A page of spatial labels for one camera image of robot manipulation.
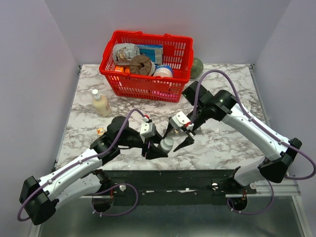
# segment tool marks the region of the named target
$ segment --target marble surface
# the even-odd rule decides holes
[[[233,80],[243,104],[251,109],[257,118],[264,120],[247,65],[204,65],[204,72],[210,69],[226,72]],[[203,81],[203,86],[213,94],[220,89],[232,92],[229,83],[217,73],[208,75]],[[113,110],[109,117],[101,118],[96,114],[92,106],[90,89],[98,89],[107,96]],[[148,114],[160,134],[166,129],[170,116],[180,110],[185,114],[192,110],[192,106],[183,96],[179,103],[118,97],[113,93],[105,77],[99,73],[99,65],[83,65],[57,168],[81,155],[97,138],[97,128],[106,129],[114,117],[124,116],[132,108],[138,108],[144,114]],[[138,113],[133,113],[129,120],[130,127],[138,130],[141,124],[140,118]],[[243,135],[222,122],[210,119],[201,128],[202,134],[195,136],[195,144],[175,153],[170,152],[168,158],[145,160],[138,148],[121,150],[121,155],[103,168],[108,170],[233,169],[239,165],[250,164],[263,156],[262,152]],[[185,137],[175,137],[174,148],[184,139]]]

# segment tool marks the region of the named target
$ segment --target lotion bottle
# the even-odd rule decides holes
[[[95,108],[99,116],[106,117],[111,113],[111,107],[109,105],[108,99],[105,95],[100,95],[97,89],[92,91],[93,100],[92,105]]]

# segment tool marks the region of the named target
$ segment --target green round object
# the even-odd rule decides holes
[[[197,78],[203,72],[204,66],[200,59],[194,58],[193,65],[191,67],[190,78]]]

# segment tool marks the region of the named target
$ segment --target red plastic basket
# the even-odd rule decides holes
[[[163,64],[173,69],[174,77],[162,78],[114,72],[112,54],[114,45],[118,43],[162,44]],[[115,31],[105,48],[99,70],[118,96],[179,102],[184,85],[189,82],[192,64],[193,40],[190,37]]]

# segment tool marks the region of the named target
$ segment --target gray wall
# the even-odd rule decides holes
[[[207,63],[254,63],[290,0],[45,0],[74,57],[100,63],[115,30],[194,39]]]
[[[302,150],[316,154],[316,1],[292,0],[260,54],[255,77],[271,125]],[[291,174],[305,176],[312,167],[298,156]],[[316,236],[316,178],[299,182],[309,224]]]
[[[43,0],[0,1],[0,32],[0,230],[25,237],[23,180],[53,167],[78,66]]]

